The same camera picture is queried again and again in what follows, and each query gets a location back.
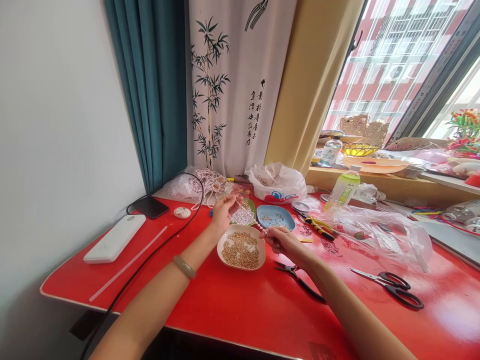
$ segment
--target scissors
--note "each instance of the scissors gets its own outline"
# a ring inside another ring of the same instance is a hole
[[[278,262],[278,261],[275,261],[277,263],[277,265],[281,266],[281,267],[276,267],[275,269],[277,270],[280,270],[280,271],[284,271],[284,272],[287,272],[287,273],[290,273],[293,275],[293,277],[295,279],[298,280],[298,283],[300,284],[300,286],[302,288],[304,288],[310,295],[312,295],[316,300],[326,304],[327,302],[325,301],[324,297],[322,295],[320,295],[319,293],[315,292],[310,286],[307,285],[307,283],[305,281],[303,281],[301,278],[299,278],[299,276],[295,273],[295,270],[298,269],[298,267],[296,265],[294,266],[287,266],[281,262]]]
[[[350,268],[350,270],[360,276],[363,276],[364,278],[370,279],[377,284],[382,285],[387,293],[408,308],[420,310],[425,307],[424,303],[418,297],[407,291],[412,288],[410,284],[392,272],[382,271],[378,274],[378,276],[375,276],[354,268]]]

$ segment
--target bead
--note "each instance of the bead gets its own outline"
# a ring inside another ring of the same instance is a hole
[[[255,221],[255,216],[248,205],[248,200],[243,200],[243,205],[240,205],[238,210],[231,216],[231,222],[238,225],[250,225],[253,221]]]
[[[284,221],[284,217],[279,213],[276,213],[274,218],[262,215],[260,219],[264,224],[268,224],[269,227],[288,228],[287,223]]]
[[[213,194],[215,194],[215,199],[218,201],[218,193],[230,194],[232,191],[232,183],[228,181],[225,176],[216,171],[210,170],[206,167],[203,169],[196,169],[195,176],[200,179],[203,185],[205,196],[203,204],[207,205],[210,209],[214,207],[213,204],[210,204],[210,199]],[[194,192],[200,193],[198,201],[191,207],[191,210],[197,210],[200,206],[200,201],[202,200],[202,187],[200,186],[199,181],[194,177],[189,179],[189,185]]]
[[[244,269],[255,269],[259,266],[257,239],[244,231],[235,231],[228,239],[221,252],[227,264]]]
[[[242,210],[242,211],[245,212],[245,213],[247,212],[246,207],[242,206],[242,204],[239,203],[238,200],[236,201],[236,203],[240,206],[240,208],[238,208],[238,210],[236,211],[236,213],[238,213],[240,210]],[[250,221],[249,221],[248,223],[246,223],[245,225],[248,225],[248,224],[251,224],[251,223],[255,223],[255,224],[258,226],[258,228],[259,228],[260,230],[262,230],[262,231],[265,233],[265,235],[268,236],[269,234],[267,233],[267,230],[265,230],[265,228],[264,228],[262,225],[260,225],[259,222],[255,219],[254,213],[252,212],[252,210],[251,210],[250,208],[248,208],[248,210],[249,210]]]

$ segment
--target curtain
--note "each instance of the curtain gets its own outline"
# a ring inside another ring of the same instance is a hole
[[[243,176],[264,164],[296,1],[188,4],[194,164]]]
[[[266,163],[307,175],[362,5],[298,1]]]
[[[177,0],[105,0],[147,193],[187,165],[185,15]]]

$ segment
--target blue dish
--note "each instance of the blue dish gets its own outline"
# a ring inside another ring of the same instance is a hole
[[[281,206],[260,205],[256,208],[256,217],[264,228],[285,227],[292,231],[296,226],[292,215]]]

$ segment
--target chinese calligraphy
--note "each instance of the chinese calligraphy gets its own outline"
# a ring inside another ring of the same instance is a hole
[[[248,107],[248,110],[251,111],[250,115],[247,117],[248,120],[254,120],[255,125],[253,125],[252,122],[248,123],[247,130],[248,133],[246,134],[246,144],[245,146],[250,145],[250,140],[253,140],[257,137],[257,130],[259,128],[259,120],[260,120],[260,111],[262,109],[262,99],[264,98],[264,89],[265,89],[265,79],[263,79],[260,82],[261,85],[261,90],[258,92],[258,95],[255,91],[251,92],[251,98],[250,101],[255,101],[255,96],[257,97],[259,103],[255,106],[255,102],[251,102],[250,106]]]

